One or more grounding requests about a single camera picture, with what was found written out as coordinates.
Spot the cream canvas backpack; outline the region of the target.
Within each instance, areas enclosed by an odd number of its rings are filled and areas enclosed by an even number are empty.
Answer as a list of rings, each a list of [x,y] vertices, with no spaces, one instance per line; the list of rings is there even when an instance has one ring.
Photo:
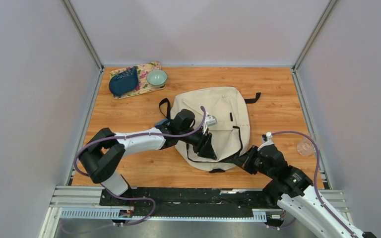
[[[196,124],[200,124],[203,117],[201,106],[204,106],[210,116],[216,117],[217,123],[208,128],[212,134],[215,159],[197,155],[189,144],[182,141],[175,146],[189,165],[199,170],[215,172],[234,168],[232,160],[247,151],[251,134],[247,105],[256,103],[260,97],[261,92],[256,92],[253,98],[245,99],[234,87],[211,87],[179,94],[173,102],[164,98],[159,106],[167,106],[161,113],[170,118],[183,109],[190,110],[195,115]]]

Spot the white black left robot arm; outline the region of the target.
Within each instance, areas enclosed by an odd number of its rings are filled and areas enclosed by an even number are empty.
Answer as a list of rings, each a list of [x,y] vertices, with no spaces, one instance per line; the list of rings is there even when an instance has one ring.
[[[133,133],[114,133],[109,128],[100,130],[74,157],[74,167],[82,164],[83,175],[95,184],[101,184],[121,206],[130,203],[132,193],[129,184],[117,171],[125,156],[150,150],[163,150],[179,141],[190,145],[203,158],[216,159],[209,127],[217,124],[215,116],[204,107],[200,123],[193,112],[181,110],[173,119],[164,119],[155,127]]]

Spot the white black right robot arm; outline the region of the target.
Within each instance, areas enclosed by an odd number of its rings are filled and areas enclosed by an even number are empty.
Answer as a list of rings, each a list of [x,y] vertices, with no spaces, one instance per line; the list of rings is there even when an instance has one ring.
[[[250,174],[271,178],[262,190],[263,201],[270,208],[280,207],[306,226],[318,238],[373,238],[345,219],[314,187],[300,169],[288,165],[274,144],[253,146],[233,163]]]

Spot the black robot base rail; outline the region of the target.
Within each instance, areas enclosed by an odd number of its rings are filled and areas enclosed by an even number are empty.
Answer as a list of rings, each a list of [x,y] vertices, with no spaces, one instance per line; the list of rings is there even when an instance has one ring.
[[[127,201],[103,190],[101,206],[128,206],[135,216],[249,218],[254,209],[279,210],[261,190],[213,188],[136,187],[123,194]]]

